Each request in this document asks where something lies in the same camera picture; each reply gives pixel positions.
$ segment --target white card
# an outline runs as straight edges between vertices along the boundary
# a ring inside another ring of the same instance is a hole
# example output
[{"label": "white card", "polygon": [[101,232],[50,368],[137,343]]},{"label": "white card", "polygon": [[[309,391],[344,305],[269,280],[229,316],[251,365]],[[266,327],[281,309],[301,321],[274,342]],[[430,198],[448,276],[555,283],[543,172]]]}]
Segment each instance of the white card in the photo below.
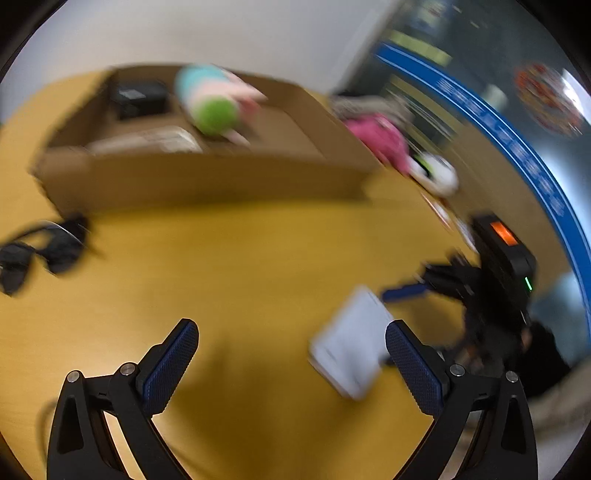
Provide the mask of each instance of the white card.
[{"label": "white card", "polygon": [[310,342],[310,363],[341,395],[361,400],[388,357],[386,328],[393,321],[367,287],[357,287],[325,330]]}]

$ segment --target orange light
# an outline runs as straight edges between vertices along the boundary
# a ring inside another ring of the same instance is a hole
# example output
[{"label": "orange light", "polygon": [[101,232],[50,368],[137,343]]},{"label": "orange light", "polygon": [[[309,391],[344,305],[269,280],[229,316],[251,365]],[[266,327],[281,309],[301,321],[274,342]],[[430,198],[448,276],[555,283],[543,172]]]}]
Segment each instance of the orange light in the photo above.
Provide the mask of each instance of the orange light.
[{"label": "orange light", "polygon": [[512,247],[513,245],[517,245],[517,239],[513,236],[513,234],[505,225],[503,225],[500,222],[492,222],[491,227],[493,227],[497,235],[499,235],[507,245],[509,245],[510,247]]}]

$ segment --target green plush ball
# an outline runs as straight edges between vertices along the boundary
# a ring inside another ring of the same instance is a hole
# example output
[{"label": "green plush ball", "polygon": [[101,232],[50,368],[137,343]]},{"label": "green plush ball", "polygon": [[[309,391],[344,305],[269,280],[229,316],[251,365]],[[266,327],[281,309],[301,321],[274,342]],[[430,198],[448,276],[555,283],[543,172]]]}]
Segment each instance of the green plush ball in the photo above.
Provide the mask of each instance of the green plush ball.
[{"label": "green plush ball", "polygon": [[195,126],[204,135],[221,135],[238,124],[239,112],[236,102],[225,97],[213,97],[193,111]]}]

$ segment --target blue sign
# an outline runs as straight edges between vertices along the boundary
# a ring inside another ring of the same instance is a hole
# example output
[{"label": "blue sign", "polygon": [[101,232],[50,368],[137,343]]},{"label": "blue sign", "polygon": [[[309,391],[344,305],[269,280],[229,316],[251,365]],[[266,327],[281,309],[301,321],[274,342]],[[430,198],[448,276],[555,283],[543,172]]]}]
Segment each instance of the blue sign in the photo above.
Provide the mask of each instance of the blue sign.
[{"label": "blue sign", "polygon": [[426,85],[462,111],[507,157],[544,207],[577,276],[591,330],[591,252],[562,188],[533,148],[478,95],[400,48],[382,43],[375,56]]}]

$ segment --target wooden table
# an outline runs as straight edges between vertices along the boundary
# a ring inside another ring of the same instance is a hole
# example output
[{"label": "wooden table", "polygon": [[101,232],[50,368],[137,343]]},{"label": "wooden table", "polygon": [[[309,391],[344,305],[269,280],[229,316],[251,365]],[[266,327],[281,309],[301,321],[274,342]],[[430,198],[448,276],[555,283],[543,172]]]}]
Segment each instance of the wooden table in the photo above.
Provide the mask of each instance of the wooden table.
[{"label": "wooden table", "polygon": [[[100,75],[53,84],[0,137],[0,237],[55,218],[27,173],[49,125]],[[425,260],[466,251],[416,185],[379,174],[367,202],[258,203],[93,218],[91,249],[60,277],[36,261],[15,297],[0,295],[0,431],[34,479],[64,376],[139,361],[181,317],[199,350],[154,421],[194,479],[390,479],[431,418],[395,369],[367,398],[342,398],[308,363],[310,338],[358,284],[407,280]],[[427,342],[451,341],[461,310],[435,297],[392,308]],[[115,442],[136,479],[142,475]]]}]

